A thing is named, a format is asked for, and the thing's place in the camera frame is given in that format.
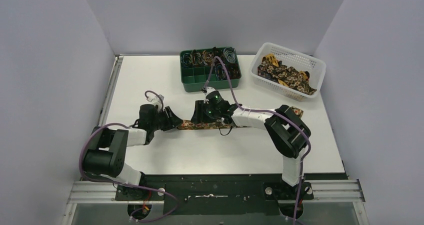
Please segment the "orange green patterned tie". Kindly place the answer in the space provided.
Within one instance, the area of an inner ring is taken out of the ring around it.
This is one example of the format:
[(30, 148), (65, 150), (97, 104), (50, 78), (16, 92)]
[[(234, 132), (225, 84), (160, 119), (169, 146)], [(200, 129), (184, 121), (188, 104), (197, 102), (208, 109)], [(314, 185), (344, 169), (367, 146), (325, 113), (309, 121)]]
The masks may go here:
[[(300, 108), (291, 106), (290, 109), (299, 117), (302, 118), (304, 111)], [(176, 129), (185, 130), (185, 131), (193, 131), (193, 130), (215, 130), (215, 129), (231, 129), (233, 128), (229, 124), (223, 124), (221, 122), (207, 122), (207, 123), (193, 123), (190, 120), (183, 120), (183, 123), (179, 125)]]

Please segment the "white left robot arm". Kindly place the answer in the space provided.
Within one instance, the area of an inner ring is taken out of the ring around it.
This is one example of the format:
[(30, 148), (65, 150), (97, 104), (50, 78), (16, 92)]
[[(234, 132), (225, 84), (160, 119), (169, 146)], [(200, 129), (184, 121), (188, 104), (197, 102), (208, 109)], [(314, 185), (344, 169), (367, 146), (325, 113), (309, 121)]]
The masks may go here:
[(129, 185), (128, 193), (141, 200), (148, 193), (144, 173), (126, 164), (128, 147), (149, 145), (156, 131), (168, 131), (183, 124), (170, 107), (143, 104), (133, 126), (113, 122), (95, 127), (84, 144), (78, 161), (81, 176), (91, 182)]

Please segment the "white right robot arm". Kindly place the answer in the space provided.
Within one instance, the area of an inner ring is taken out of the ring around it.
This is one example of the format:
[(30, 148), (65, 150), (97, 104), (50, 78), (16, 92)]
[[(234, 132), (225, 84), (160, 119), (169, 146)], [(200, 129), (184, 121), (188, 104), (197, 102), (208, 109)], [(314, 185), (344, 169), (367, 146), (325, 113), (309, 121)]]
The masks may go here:
[(310, 152), (311, 130), (288, 105), (271, 110), (243, 107), (239, 103), (229, 103), (219, 91), (208, 87), (205, 98), (195, 101), (191, 121), (267, 131), (283, 158), (282, 180), (291, 187), (301, 181), (304, 174), (302, 162)]

